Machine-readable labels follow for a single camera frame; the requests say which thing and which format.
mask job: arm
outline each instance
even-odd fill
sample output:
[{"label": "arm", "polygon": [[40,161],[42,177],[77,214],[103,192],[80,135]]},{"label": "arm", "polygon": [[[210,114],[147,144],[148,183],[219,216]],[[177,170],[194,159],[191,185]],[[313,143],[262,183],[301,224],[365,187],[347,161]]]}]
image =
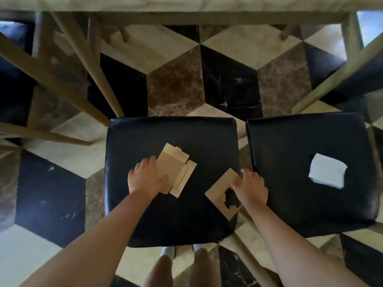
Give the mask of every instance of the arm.
[{"label": "arm", "polygon": [[247,169],[242,169],[242,173],[242,184],[232,188],[256,224],[286,287],[367,286],[348,269],[327,258],[266,205],[268,190],[263,178]]},{"label": "arm", "polygon": [[158,178],[154,156],[142,160],[128,174],[130,194],[20,287],[109,286],[133,230],[166,179]]}]

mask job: geometric floor pattern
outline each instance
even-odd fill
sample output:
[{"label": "geometric floor pattern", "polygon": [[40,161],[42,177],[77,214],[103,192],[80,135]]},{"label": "geometric floor pattern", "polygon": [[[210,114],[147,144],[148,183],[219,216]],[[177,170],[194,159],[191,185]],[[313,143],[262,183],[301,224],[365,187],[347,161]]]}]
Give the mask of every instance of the geometric floor pattern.
[{"label": "geometric floor pattern", "polygon": [[[366,46],[383,32],[383,13],[359,12]],[[340,25],[302,25],[285,42],[283,25],[127,27],[102,44],[101,67],[127,117],[213,116],[237,121],[239,159],[251,169],[245,121],[289,115],[291,108],[347,60]],[[56,43],[74,51],[59,33]],[[305,112],[363,113],[376,155],[383,158],[383,55]],[[109,118],[114,114],[91,78],[79,91]],[[35,86],[26,121],[84,140],[90,147],[23,140],[26,150],[0,152],[0,285],[18,286],[55,253],[105,216],[104,164],[107,129],[41,86]],[[10,144],[0,140],[1,144]],[[383,213],[377,218],[383,223]],[[264,242],[239,221],[237,234],[278,282]],[[383,234],[359,230],[309,238],[371,286],[381,286]],[[223,286],[258,283],[223,241],[208,244]],[[141,286],[161,248],[126,248],[112,286]],[[175,286],[188,286],[193,251],[180,246]]]}]

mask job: right hand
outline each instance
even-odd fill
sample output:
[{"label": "right hand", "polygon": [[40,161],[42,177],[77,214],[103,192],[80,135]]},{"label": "right hand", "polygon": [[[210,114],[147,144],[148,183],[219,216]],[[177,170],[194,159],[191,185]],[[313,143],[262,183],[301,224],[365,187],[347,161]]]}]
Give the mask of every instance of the right hand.
[{"label": "right hand", "polygon": [[239,201],[245,208],[254,204],[266,204],[268,189],[265,187],[265,181],[256,172],[250,172],[247,169],[241,169],[243,173],[242,183],[232,183],[231,188],[237,195]]}]

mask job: sock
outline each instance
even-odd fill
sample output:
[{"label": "sock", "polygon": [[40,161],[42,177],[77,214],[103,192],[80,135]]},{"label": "sock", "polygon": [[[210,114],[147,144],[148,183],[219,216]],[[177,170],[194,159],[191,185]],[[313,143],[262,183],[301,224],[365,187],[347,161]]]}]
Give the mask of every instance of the sock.
[{"label": "sock", "polygon": [[198,251],[199,249],[204,249],[204,248],[205,248],[204,244],[194,244],[193,245],[193,251],[194,252]]},{"label": "sock", "polygon": [[174,260],[175,257],[175,247],[163,247],[162,252],[161,252],[161,257],[162,256],[168,256],[170,259]]}]

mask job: flattened cardboard box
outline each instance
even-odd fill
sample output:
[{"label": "flattened cardboard box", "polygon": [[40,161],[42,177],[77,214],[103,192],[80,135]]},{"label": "flattened cardboard box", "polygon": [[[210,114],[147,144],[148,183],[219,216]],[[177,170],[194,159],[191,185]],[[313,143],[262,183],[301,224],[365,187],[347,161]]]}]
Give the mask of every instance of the flattened cardboard box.
[{"label": "flattened cardboard box", "polygon": [[227,220],[231,220],[241,208],[239,200],[231,188],[231,183],[239,183],[240,181],[241,177],[233,169],[229,168],[205,193],[206,197]]},{"label": "flattened cardboard box", "polygon": [[158,174],[161,177],[168,175],[165,186],[161,189],[161,193],[172,193],[175,197],[179,197],[186,182],[190,178],[196,163],[189,160],[189,155],[183,152],[179,147],[174,147],[166,143],[164,149],[157,159]]}]

